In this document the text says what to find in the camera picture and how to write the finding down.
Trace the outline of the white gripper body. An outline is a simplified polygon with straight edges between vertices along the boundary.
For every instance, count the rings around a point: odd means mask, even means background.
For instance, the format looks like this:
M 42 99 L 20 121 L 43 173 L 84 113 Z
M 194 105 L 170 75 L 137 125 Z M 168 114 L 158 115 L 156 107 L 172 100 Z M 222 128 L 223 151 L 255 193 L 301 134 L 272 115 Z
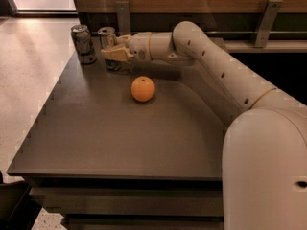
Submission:
M 174 51 L 171 33 L 138 33 L 128 45 L 133 59 L 139 62 L 165 61 Z

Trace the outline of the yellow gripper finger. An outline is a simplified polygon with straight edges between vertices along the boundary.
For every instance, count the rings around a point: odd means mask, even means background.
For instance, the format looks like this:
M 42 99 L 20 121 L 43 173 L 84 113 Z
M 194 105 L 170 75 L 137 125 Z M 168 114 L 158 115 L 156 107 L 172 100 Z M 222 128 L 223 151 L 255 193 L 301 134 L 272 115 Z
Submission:
M 108 60 L 127 62 L 134 58 L 133 53 L 125 45 L 105 47 L 101 50 L 102 57 Z
M 121 35 L 116 38 L 116 43 L 118 45 L 128 45 L 131 38 L 131 34 Z

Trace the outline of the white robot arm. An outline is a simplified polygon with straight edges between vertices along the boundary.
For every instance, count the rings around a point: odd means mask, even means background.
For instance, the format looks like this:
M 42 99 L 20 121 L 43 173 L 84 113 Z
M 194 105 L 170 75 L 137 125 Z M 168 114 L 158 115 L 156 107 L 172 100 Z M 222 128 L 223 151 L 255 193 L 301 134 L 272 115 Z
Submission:
M 307 230 L 307 117 L 297 101 L 183 21 L 169 33 L 101 30 L 103 58 L 198 62 L 222 88 L 235 118 L 222 155 L 224 230 Z

